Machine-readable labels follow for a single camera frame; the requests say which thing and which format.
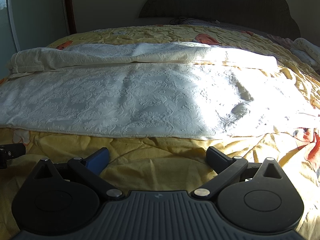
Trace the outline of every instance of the yellow bedsheet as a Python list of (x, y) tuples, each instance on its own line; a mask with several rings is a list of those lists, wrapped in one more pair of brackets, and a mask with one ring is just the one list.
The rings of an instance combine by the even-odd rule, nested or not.
[[(199, 26), (145, 26), (75, 34), (60, 39), (49, 47), (55, 48), (66, 41), (73, 41), (72, 45), (193, 41), (199, 33), (214, 37), (221, 45), (276, 56), (279, 72), (295, 80), (306, 100), (320, 108), (319, 76), (290, 51), (258, 35), (250, 36)], [(277, 73), (265, 75), (277, 76)], [(110, 164), (100, 176), (124, 192), (129, 189), (191, 191), (215, 176), (215, 172), (205, 164), (205, 151), (209, 146), (214, 146), (231, 157), (243, 156), (250, 162), (262, 162), (266, 157), (278, 160), (304, 201), (305, 211), (298, 225), (298, 232), (306, 239), (320, 239), (319, 182), (311, 164), (304, 159), (305, 151), (314, 147), (314, 143), (299, 151), (296, 139), (290, 134), (199, 141), (179, 138), (112, 139), (0, 129), (0, 144), (13, 142), (24, 142), (28, 153), (9, 161), (6, 170), (0, 170), (1, 240), (9, 239), (18, 232), (11, 214), (12, 199), (34, 165), (44, 155), (53, 162), (61, 163), (74, 156), (86, 157), (101, 147), (107, 147), (110, 150)]]

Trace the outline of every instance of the bed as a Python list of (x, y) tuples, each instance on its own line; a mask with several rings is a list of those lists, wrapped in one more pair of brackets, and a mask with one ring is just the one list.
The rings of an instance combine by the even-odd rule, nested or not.
[[(9, 239), (19, 231), (11, 213), (12, 199), (43, 156), (49, 157), (54, 163), (63, 163), (72, 157), (86, 157), (101, 147), (107, 147), (110, 163), (100, 176), (125, 193), (131, 189), (190, 192), (216, 175), (205, 163), (205, 152), (209, 146), (216, 147), (230, 157), (240, 155), (249, 162), (262, 162), (266, 157), (275, 158), (304, 202), (304, 213), (296, 230), (306, 239), (320, 239), (317, 174), (320, 165), (320, 76), (289, 50), (270, 39), (250, 31), (192, 25), (102, 29), (64, 37), (47, 48), (18, 53), (8, 66), (11, 76), (3, 79), (0, 85), (0, 144), (22, 142), (27, 154), (9, 161), (8, 168), (0, 171), (1, 240)], [(196, 103), (204, 107), (192, 110), (194, 106), (188, 101), (188, 96), (184, 97), (184, 106), (174, 98), (170, 99), (168, 91), (172, 86), (161, 87), (159, 80), (151, 78), (151, 72), (159, 66), (166, 66), (170, 70), (166, 75), (171, 75), (173, 79), (166, 82), (176, 84), (174, 95), (183, 94), (184, 87), (179, 80), (189, 82), (190, 89), (203, 88), (195, 90), (195, 95), (204, 98), (204, 101)], [(210, 91), (204, 94), (209, 83), (201, 77), (214, 79), (217, 86), (212, 88), (212, 93), (219, 99), (213, 99)], [(135, 89), (136, 99), (143, 98), (142, 95), (146, 98), (137, 100), (136, 105), (130, 105), (130, 100), (121, 101), (124, 95), (115, 86), (119, 80), (123, 84), (127, 82), (125, 91)], [(137, 80), (142, 80), (144, 88), (153, 93), (143, 94), (143, 86), (139, 87)], [(225, 93), (225, 90), (218, 89), (220, 86), (230, 88), (230, 83), (226, 83), (228, 80), (234, 81), (232, 88), (237, 88), (240, 94), (233, 90)], [(259, 89), (257, 82), (261, 80), (265, 86)], [(110, 97), (110, 93), (119, 95), (114, 98), (122, 99), (110, 103), (104, 98)], [(164, 125), (163, 119), (146, 113), (156, 112), (155, 109), (161, 108), (166, 100), (150, 97), (149, 94), (166, 95), (168, 102), (175, 102), (174, 105), (169, 104), (166, 111), (173, 109), (173, 113), (182, 113), (174, 119), (166, 119), (165, 127), (168, 129), (161, 130), (159, 134), (155, 131), (158, 124)], [(252, 104), (255, 100), (248, 97), (251, 94), (256, 102), (266, 101), (270, 104), (273, 102), (270, 95), (273, 95), (276, 102), (272, 104), (273, 113), (282, 117), (289, 113), (292, 117), (290, 120), (296, 122), (288, 123), (274, 119), (274, 114), (266, 114), (263, 121), (269, 122), (261, 122), (258, 128), (252, 128), (247, 121), (257, 118), (259, 122), (260, 116), (244, 114), (243, 118), (232, 123), (239, 122), (241, 125), (224, 126), (215, 132), (217, 127), (221, 128), (216, 126), (217, 122), (212, 124), (211, 130), (208, 128), (207, 121), (211, 120), (214, 111), (210, 109), (205, 112), (206, 104), (217, 106), (217, 101), (224, 100), (225, 105), (230, 104), (228, 111), (231, 113), (233, 100), (238, 100), (237, 105), (240, 106), (249, 102), (247, 105), (251, 107), (251, 113), (262, 111), (262, 108), (255, 108), (257, 105)], [(91, 101), (100, 95), (103, 95), (100, 101)], [(227, 95), (234, 95), (230, 96), (231, 103), (225, 100)], [(280, 99), (287, 100), (284, 97), (286, 95), (290, 95), (288, 101), (281, 103)], [(116, 106), (120, 102), (128, 109), (127, 112)], [(84, 104), (81, 105), (83, 111), (73, 113), (72, 109), (79, 107), (72, 105), (77, 104)], [(287, 112), (279, 109), (277, 104)], [(56, 115), (61, 106), (65, 106), (66, 111)], [(121, 128), (126, 129), (117, 130), (117, 122), (125, 123), (128, 116), (136, 116), (137, 113), (129, 111), (133, 108), (139, 108), (135, 126), (123, 125)], [(203, 126), (197, 126), (194, 130), (183, 129), (185, 122), (190, 121), (183, 121), (187, 108), (195, 114), (192, 116), (194, 120), (206, 116), (199, 119), (199, 123), (204, 120)], [(98, 111), (106, 115), (97, 118)], [(61, 118), (63, 115), (70, 118), (64, 120)], [(117, 116), (121, 115), (122, 119), (118, 120)], [(101, 121), (102, 126), (97, 122), (90, 123), (92, 120)], [(175, 130), (176, 126), (169, 125), (171, 121), (182, 127)]]

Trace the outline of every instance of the scalloped headboard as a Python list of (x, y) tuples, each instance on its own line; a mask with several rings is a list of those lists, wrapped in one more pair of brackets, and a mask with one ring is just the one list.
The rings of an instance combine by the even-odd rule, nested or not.
[(300, 37), (285, 0), (148, 0), (139, 17), (219, 20), (290, 38)]

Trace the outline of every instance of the white fabric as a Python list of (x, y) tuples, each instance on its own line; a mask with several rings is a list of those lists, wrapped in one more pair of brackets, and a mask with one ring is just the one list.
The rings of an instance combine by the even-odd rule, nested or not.
[(195, 42), (128, 45), (81, 44), (64, 50), (35, 48), (14, 54), (7, 67), (11, 78), (75, 65), (166, 62), (218, 64), (277, 71), (276, 59), (236, 48)]
[(304, 38), (297, 38), (292, 43), (295, 49), (290, 49), (291, 53), (296, 55), (302, 62), (313, 67), (314, 70), (320, 69), (320, 48)]

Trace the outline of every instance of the silver screw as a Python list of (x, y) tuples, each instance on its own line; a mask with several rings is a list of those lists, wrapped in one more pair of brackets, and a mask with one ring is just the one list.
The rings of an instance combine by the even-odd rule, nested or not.
[(107, 195), (109, 197), (120, 197), (122, 195), (122, 191), (119, 190), (119, 189), (116, 189), (116, 188), (113, 188), (113, 189), (109, 189), (107, 191)]
[(206, 188), (197, 188), (193, 193), (199, 197), (205, 197), (210, 194), (210, 191)]

